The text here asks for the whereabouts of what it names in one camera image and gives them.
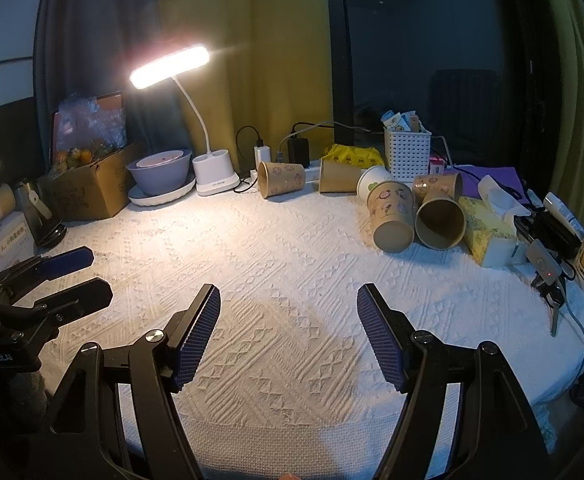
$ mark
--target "glowing lamp head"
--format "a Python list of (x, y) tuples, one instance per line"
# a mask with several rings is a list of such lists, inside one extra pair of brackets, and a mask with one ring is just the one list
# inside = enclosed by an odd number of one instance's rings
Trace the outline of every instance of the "glowing lamp head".
[(147, 88), (209, 61), (210, 54), (203, 45), (184, 48), (137, 68), (131, 73), (130, 81), (138, 89)]

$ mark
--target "white lamp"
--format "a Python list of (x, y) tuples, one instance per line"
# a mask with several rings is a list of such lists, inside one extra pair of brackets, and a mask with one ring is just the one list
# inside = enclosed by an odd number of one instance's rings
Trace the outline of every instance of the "white lamp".
[(179, 89), (181, 89), (183, 95), (185, 95), (190, 106), (192, 106), (201, 126), (203, 126), (205, 145), (207, 147), (207, 153), (205, 155), (196, 156), (192, 160), (194, 174), (197, 178), (197, 192), (201, 196), (227, 191), (239, 185), (239, 177), (232, 167), (230, 153), (227, 150), (216, 150), (213, 152), (210, 149), (210, 138), (207, 134), (203, 117), (198, 112), (192, 98), (185, 92), (179, 80), (176, 79), (178, 74), (205, 65), (209, 61), (210, 56), (207, 49), (202, 45), (197, 45), (178, 50), (172, 54), (168, 54), (168, 56), (160, 57), (143, 65), (141, 68), (137, 68), (130, 75), (130, 81), (138, 89), (147, 88), (171, 77)]

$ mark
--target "purple bowl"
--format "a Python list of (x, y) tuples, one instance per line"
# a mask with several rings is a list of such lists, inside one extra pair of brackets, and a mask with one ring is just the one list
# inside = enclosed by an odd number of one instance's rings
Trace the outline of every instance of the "purple bowl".
[(128, 164), (138, 187), (146, 195), (157, 196), (172, 192), (182, 187), (187, 180), (190, 150), (180, 150), (182, 155), (175, 156), (175, 151), (161, 152)]

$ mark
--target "white tablecloth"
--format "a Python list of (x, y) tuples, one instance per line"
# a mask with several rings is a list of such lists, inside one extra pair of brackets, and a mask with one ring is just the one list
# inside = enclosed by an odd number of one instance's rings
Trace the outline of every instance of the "white tablecloth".
[[(319, 195), (315, 187), (270, 200), (255, 189), (192, 192), (72, 226), (54, 253), (87, 245), (93, 266), (43, 284), (22, 304), (94, 276), (110, 283), (114, 299), (45, 347), (48, 387), (56, 388), (80, 345), (121, 346), (162, 328), (204, 283), (220, 289), (221, 315), (194, 382), (175, 402), (208, 478), (371, 478), (404, 396), (384, 382), (358, 320), (363, 283), (375, 283), (414, 327), (446, 343), (495, 341), (532, 404), (574, 380), (580, 333), (561, 320), (550, 336), (547, 308), (529, 286), (531, 266), (482, 269), (466, 248), (416, 243), (384, 254), (355, 196)], [(584, 294), (569, 283), (568, 295), (584, 324)], [(126, 434), (138, 441), (127, 399)], [(444, 469), (456, 402), (451, 386), (431, 473)]]

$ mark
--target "purple paper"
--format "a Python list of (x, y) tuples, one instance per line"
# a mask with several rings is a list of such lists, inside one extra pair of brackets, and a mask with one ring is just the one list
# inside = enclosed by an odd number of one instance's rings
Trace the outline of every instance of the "purple paper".
[[(470, 171), (470, 173), (475, 174), (478, 180), (472, 175), (460, 171), (459, 168)], [(462, 193), (465, 196), (472, 198), (480, 198), (478, 194), (478, 182), (485, 175), (491, 176), (499, 184), (504, 184), (505, 186), (512, 187), (516, 189), (521, 194), (521, 199), (518, 200), (521, 204), (529, 204), (529, 200), (523, 190), (523, 185), (521, 184), (521, 179), (518, 178), (518, 173), (515, 168), (481, 168), (479, 166), (457, 166), (456, 169), (445, 170), (445, 173), (460, 173), (462, 177)]]

